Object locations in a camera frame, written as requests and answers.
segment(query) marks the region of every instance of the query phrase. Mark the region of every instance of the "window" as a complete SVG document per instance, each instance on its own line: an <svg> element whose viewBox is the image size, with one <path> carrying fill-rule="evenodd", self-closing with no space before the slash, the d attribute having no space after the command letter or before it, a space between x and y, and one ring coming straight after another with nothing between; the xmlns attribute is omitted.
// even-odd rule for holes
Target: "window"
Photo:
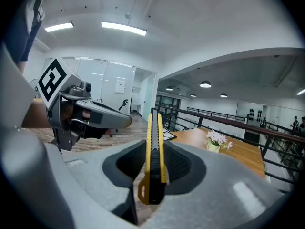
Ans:
<svg viewBox="0 0 305 229"><path fill-rule="evenodd" d="M172 109L165 109L161 106L163 105L164 107L179 108L180 99L157 95L156 104L159 106L156 106L155 108L158 109L159 113L161 113L163 117L162 120L165 122L165 124L163 123L163 126L170 131L178 131L179 129L177 129L178 127L176 127L175 123L177 122L178 112Z"/></svg>

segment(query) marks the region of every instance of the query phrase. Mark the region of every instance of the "white ceiling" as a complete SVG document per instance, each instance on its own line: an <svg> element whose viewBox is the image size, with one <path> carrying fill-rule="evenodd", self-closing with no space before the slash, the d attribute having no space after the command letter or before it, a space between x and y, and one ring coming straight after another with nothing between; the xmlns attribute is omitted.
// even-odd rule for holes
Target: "white ceiling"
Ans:
<svg viewBox="0 0 305 229"><path fill-rule="evenodd" d="M74 24L73 29L51 33L47 33L43 28L40 29L38 39L51 49L64 47L118 49L121 52L140 55L147 61L156 62L156 67L164 72L168 68L168 75L209 58L226 55L230 53L226 49L230 49L236 43L246 42L248 45L257 43L259 48L260 45L264 46L266 41L270 41L274 42L275 47L282 47L281 37L278 37L278 34L288 37L282 39L285 43L292 38L291 34L276 29L278 25L285 31L286 27L282 22L286 20L273 0L44 0L44 8L46 17L43 28L69 21ZM128 13L132 14L130 20L125 17ZM102 28L101 21L130 24L148 32L143 37L129 32L105 29ZM270 31L267 31L258 36L255 34L254 37L257 37L258 41L254 42L251 37L252 32L263 31L264 27L276 32L271 33L274 38L265 39L270 34ZM237 47L239 51L247 50L246 44ZM182 84L192 91L198 91L199 82L204 79L209 80L214 89L224 88L236 82L239 85L272 87L289 62L289 56L280 56L277 59L257 57L224 62L162 81L160 89L170 83ZM300 64L295 63L280 88L285 86L294 89L304 84L302 74L299 74L299 72L304 73L298 66Z"/></svg>
<svg viewBox="0 0 305 229"><path fill-rule="evenodd" d="M44 0L46 17L43 27L72 21L74 28L52 33L42 29L38 32L38 39L51 49L67 46L108 47L150 59L161 58L166 62L175 55L181 55L206 42L211 37L210 31L213 28L225 23L227 29L230 29L231 22L236 21L237 17L249 20L250 12L258 14L264 5L272 7L272 4L264 4L262 1L257 5L255 1ZM130 20L125 17L127 13L132 13ZM148 32L142 37L129 32L103 29L101 21L129 23Z"/></svg>
<svg viewBox="0 0 305 229"><path fill-rule="evenodd" d="M158 91L164 91L169 85L176 88L188 87L189 94L201 94L205 97L218 97L228 88L234 88L237 93L244 88L275 88L280 91L290 91L295 94L299 88L305 87L305 56L274 56L253 57L226 61L219 64L208 65L182 73L159 82ZM212 88L203 89L200 82L208 80Z"/></svg>

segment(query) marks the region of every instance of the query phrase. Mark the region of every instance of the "door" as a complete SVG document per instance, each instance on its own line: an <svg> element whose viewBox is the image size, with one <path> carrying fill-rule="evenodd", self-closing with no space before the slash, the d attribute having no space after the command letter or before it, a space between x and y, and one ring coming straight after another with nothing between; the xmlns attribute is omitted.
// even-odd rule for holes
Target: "door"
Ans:
<svg viewBox="0 0 305 229"><path fill-rule="evenodd" d="M142 117L145 121L148 121L148 115L151 112L152 99L153 99L154 77L155 77L155 74L152 74L147 78L145 98L144 98L144 102L141 104L141 107L143 106Z"/></svg>
<svg viewBox="0 0 305 229"><path fill-rule="evenodd" d="M281 107L279 107L279 106L271 106L270 122L272 124L275 124L275 125L279 124L280 112L281 112Z"/></svg>

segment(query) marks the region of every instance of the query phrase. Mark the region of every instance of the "ceiling beam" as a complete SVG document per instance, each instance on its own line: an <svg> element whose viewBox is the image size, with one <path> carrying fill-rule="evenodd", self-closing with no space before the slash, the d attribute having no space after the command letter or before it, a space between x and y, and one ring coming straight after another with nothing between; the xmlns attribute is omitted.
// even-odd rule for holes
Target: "ceiling beam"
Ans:
<svg viewBox="0 0 305 229"><path fill-rule="evenodd" d="M274 86L275 88L279 87L281 85L281 83L283 82L283 80L286 78L286 76L291 72L292 68L295 66L295 61L296 61L296 57L292 56L285 72L282 74L282 76L276 82L276 84Z"/></svg>

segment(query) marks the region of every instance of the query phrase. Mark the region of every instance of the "white wall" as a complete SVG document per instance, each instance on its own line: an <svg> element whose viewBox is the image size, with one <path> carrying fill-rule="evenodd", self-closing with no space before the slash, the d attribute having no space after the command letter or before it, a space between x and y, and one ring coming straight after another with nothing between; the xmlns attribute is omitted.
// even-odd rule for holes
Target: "white wall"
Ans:
<svg viewBox="0 0 305 229"><path fill-rule="evenodd" d="M247 117L248 114L250 114L250 109L253 109L254 115L250 116L253 118L253 120L249 120L248 124L249 125L253 125L253 126L260 126L260 121L257 120L262 120L263 119L263 115L261 113L259 113L260 111L263 112L263 105L262 104L253 104L253 103L244 103L244 102L238 102L237 105L237 116L241 116L241 117Z"/></svg>
<svg viewBox="0 0 305 229"><path fill-rule="evenodd" d="M268 105L264 105L263 106L263 114L262 114L262 117L264 119L264 117L266 117L266 121L269 122L269 118L270 118L270 110L271 110L271 107L268 106Z"/></svg>
<svg viewBox="0 0 305 229"><path fill-rule="evenodd" d="M35 49L30 50L28 61L26 62L23 77L30 83L33 79L39 79L43 68L45 55Z"/></svg>
<svg viewBox="0 0 305 229"><path fill-rule="evenodd" d="M289 108L280 108L279 123L278 125L292 129L290 125L294 122L295 116L297 116L299 125L302 123L302 117L305 116L305 110L296 110Z"/></svg>
<svg viewBox="0 0 305 229"><path fill-rule="evenodd" d="M142 82L142 79L137 77L137 75L134 75L133 86L140 88L141 87L141 82Z"/></svg>
<svg viewBox="0 0 305 229"><path fill-rule="evenodd" d="M229 100L229 99L182 99L180 109L187 110L187 107L196 108L196 109L203 109L207 111L219 112L229 115L236 115L236 108L237 108L237 101L236 100ZM178 117L185 118L188 120L192 120L196 123L199 121L199 117L191 116L188 114L179 113ZM178 120L178 123L191 128L194 124L189 123L187 121ZM237 135L238 137L243 137L243 130L234 126L225 125L222 123L218 123L215 121L210 121L207 119L203 119L202 125L208 126L215 130L221 130L225 133L231 135Z"/></svg>
<svg viewBox="0 0 305 229"><path fill-rule="evenodd" d="M132 103L134 104L140 103L140 93L132 92Z"/></svg>

